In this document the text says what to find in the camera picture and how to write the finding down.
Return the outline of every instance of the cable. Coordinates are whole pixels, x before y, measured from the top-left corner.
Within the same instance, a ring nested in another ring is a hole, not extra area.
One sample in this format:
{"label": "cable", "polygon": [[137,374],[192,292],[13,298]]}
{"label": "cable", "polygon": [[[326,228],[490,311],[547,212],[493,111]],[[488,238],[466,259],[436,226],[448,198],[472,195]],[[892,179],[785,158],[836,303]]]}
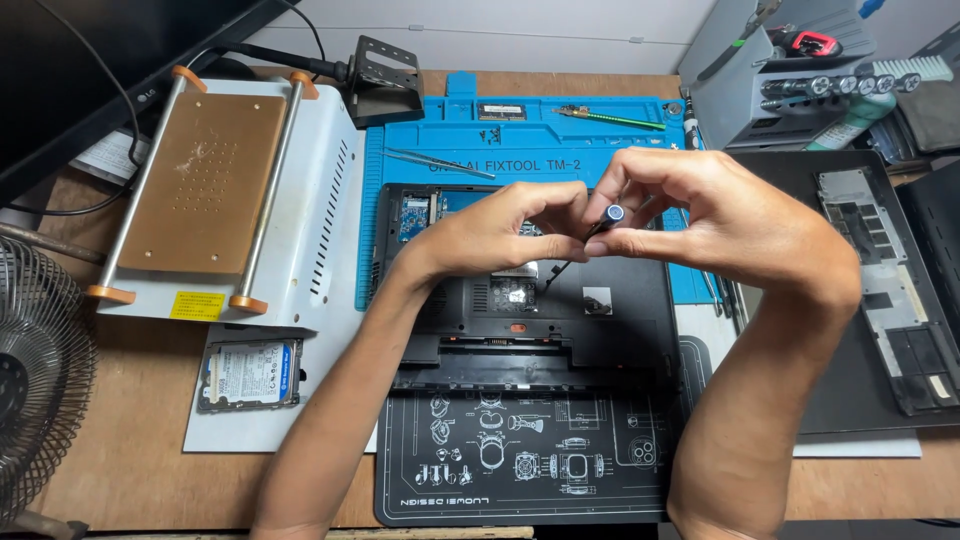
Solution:
{"label": "cable", "polygon": [[920,522],[924,525],[930,525],[933,527],[960,528],[960,522],[952,521],[952,520],[932,519],[932,520],[913,520],[913,521]]}
{"label": "cable", "polygon": [[130,113],[130,121],[133,124],[133,142],[130,145],[130,149],[127,151],[127,157],[130,159],[131,163],[133,163],[133,166],[135,167],[136,170],[133,171],[133,174],[130,175],[130,178],[126,181],[125,184],[123,184],[123,187],[119,191],[110,195],[109,197],[97,203],[96,205],[93,205],[92,207],[87,207],[85,209],[75,209],[75,210],[47,210],[47,209],[30,209],[27,207],[21,207],[20,205],[7,204],[7,208],[14,209],[17,211],[32,213],[32,214],[39,214],[39,215],[54,215],[54,216],[84,215],[86,213],[91,213],[99,209],[106,208],[107,206],[112,204],[114,201],[119,199],[120,196],[126,193],[127,190],[130,189],[130,187],[133,185],[133,181],[136,178],[136,174],[140,170],[140,165],[143,164],[136,158],[136,155],[134,153],[136,151],[136,143],[137,141],[140,140],[140,125],[136,122],[136,109],[133,107],[133,101],[131,101],[130,96],[127,95],[127,91],[124,90],[123,85],[121,85],[120,82],[117,81],[117,78],[113,76],[113,72],[110,71],[109,67],[107,67],[107,63],[104,62],[104,59],[100,58],[100,55],[97,54],[97,51],[96,49],[93,48],[93,45],[90,45],[90,42],[87,41],[86,38],[83,35],[81,35],[80,32],[78,32],[77,29],[74,28],[72,24],[70,24],[69,21],[61,17],[57,12],[53,11],[53,9],[50,6],[48,6],[46,2],[44,2],[44,0],[34,0],[34,2],[38,6],[46,10],[48,13],[53,15],[53,17],[56,18],[60,22],[60,24],[65,26],[67,30],[72,32],[73,35],[80,40],[80,43],[82,43],[84,47],[86,47],[86,50],[90,52],[90,55],[93,56],[93,60],[95,60],[100,65],[100,68],[104,70],[104,73],[107,74],[107,77],[110,79],[110,82],[113,83],[113,85],[116,86],[117,90],[120,91],[120,95],[123,96],[123,99],[126,102],[127,111]]}
{"label": "cable", "polygon": [[[287,2],[287,0],[277,0],[277,2],[286,6],[287,9],[290,10],[291,12],[294,12],[297,15],[299,15],[300,18],[303,19],[303,22],[305,22],[306,25],[310,27],[310,30],[313,31],[313,38],[317,40],[317,46],[320,47],[320,60],[325,61],[326,53],[324,52],[324,45],[320,43],[320,34],[317,34],[317,27],[313,25],[313,22],[310,20],[310,18],[307,17],[305,14],[303,14],[302,11],[298,10],[296,6],[294,6],[290,2]],[[316,82],[318,77],[320,77],[319,74],[314,75],[311,81]]]}

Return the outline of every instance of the laptop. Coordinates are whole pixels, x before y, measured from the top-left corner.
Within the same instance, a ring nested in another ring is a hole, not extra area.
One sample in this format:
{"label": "laptop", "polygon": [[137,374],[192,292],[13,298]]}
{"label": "laptop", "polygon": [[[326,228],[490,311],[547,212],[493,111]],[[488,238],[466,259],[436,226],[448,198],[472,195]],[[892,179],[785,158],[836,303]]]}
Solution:
{"label": "laptop", "polygon": [[[371,291],[400,250],[494,186],[384,184]],[[662,229],[658,218],[653,226]],[[526,222],[520,234],[541,234]],[[671,389],[679,344],[666,264],[638,258],[537,260],[441,281],[420,310],[394,389]]]}

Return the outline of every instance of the fan grille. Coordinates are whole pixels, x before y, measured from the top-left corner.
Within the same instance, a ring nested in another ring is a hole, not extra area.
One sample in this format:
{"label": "fan grille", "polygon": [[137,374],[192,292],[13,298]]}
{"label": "fan grille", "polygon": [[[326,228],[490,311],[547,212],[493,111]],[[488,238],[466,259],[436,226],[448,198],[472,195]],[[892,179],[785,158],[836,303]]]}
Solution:
{"label": "fan grille", "polygon": [[0,236],[0,368],[9,374],[0,389],[25,394],[0,410],[0,529],[66,454],[95,365],[93,317],[80,288],[45,255]]}

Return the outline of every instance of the hand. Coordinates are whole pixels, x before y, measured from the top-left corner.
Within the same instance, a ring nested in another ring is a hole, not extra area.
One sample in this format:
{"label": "hand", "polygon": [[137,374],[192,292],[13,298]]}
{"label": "hand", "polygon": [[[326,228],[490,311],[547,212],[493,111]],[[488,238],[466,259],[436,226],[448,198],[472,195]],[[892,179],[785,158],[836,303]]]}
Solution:
{"label": "hand", "polygon": [[[616,203],[614,229],[587,244],[590,257],[620,255],[677,262],[763,289],[859,298],[859,263],[850,244],[820,216],[721,152],[629,148],[613,155],[583,223]],[[688,209],[684,231],[648,231],[665,210]]]}
{"label": "hand", "polygon": [[[426,228],[397,261],[422,269],[428,280],[489,274],[541,258],[586,262],[584,243],[571,237],[586,233],[580,222],[586,207],[583,182],[517,182]],[[544,235],[519,236],[524,220]]]}

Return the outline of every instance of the lg logo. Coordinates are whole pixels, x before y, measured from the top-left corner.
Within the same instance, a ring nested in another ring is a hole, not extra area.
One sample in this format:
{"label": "lg logo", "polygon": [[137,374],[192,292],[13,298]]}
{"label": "lg logo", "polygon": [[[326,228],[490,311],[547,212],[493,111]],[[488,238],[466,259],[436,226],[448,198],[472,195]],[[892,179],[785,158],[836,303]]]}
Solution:
{"label": "lg logo", "polygon": [[144,102],[146,102],[148,99],[154,97],[155,95],[156,95],[156,90],[154,90],[154,89],[151,88],[151,89],[143,92],[142,94],[136,96],[136,101],[138,101],[138,102],[140,102],[140,103],[144,103]]}

